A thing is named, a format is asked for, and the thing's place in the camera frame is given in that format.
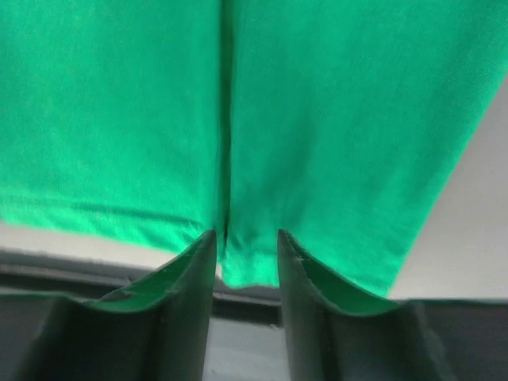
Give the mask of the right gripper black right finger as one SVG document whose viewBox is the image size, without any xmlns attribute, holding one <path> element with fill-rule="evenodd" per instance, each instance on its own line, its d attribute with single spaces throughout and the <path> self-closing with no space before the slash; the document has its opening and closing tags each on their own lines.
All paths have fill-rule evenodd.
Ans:
<svg viewBox="0 0 508 381">
<path fill-rule="evenodd" d="M 277 260 L 291 379 L 456 379 L 424 303 L 384 303 L 343 280 L 333 301 L 306 268 L 315 267 L 322 280 L 333 273 L 283 229 Z"/>
</svg>

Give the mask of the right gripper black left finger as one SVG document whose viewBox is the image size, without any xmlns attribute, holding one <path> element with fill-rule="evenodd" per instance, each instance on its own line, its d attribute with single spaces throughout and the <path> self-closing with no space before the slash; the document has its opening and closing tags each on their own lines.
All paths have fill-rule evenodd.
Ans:
<svg viewBox="0 0 508 381">
<path fill-rule="evenodd" d="M 102 298 L 11 297 L 14 380 L 200 380 L 217 238 L 204 232 L 177 258 Z"/>
</svg>

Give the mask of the green t shirt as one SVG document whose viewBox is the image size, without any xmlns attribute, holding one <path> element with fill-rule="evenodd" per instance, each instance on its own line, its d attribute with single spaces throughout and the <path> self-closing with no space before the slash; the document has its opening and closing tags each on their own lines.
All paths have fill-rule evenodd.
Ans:
<svg viewBox="0 0 508 381">
<path fill-rule="evenodd" d="M 506 71 L 504 1 L 4 1 L 1 219 L 386 296 Z"/>
</svg>

